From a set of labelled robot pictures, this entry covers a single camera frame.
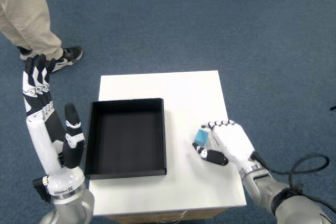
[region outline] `sneaker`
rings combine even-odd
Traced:
[[[83,50],[80,47],[69,47],[63,49],[63,55],[56,60],[55,67],[52,72],[56,72],[65,66],[71,66],[82,58]]]
[[[20,59],[21,60],[27,60],[28,58],[33,58],[35,55],[33,55],[33,50],[27,50],[23,47],[17,47],[17,49],[20,50]]]

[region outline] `black tray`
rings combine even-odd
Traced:
[[[163,99],[92,103],[85,163],[89,179],[166,173]]]

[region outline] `small blue object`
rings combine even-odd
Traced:
[[[206,140],[208,139],[208,134],[209,133],[207,131],[199,129],[195,138],[195,143],[200,145],[201,147],[204,147]]]

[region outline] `pant leg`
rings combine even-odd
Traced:
[[[49,60],[62,56],[61,41],[50,31],[46,0],[0,0],[0,7],[12,27],[16,28],[36,54],[45,54]],[[7,38],[8,28],[9,26],[0,27]]]
[[[30,45],[25,41],[21,34],[16,30],[12,23],[8,20],[5,12],[0,6],[0,31],[9,39],[15,46],[23,47],[31,50]]]

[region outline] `white cube table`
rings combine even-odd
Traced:
[[[236,167],[201,160],[201,124],[227,120],[217,71],[102,76],[99,101],[163,98],[167,175],[91,180],[95,216],[122,223],[209,218],[246,204]]]

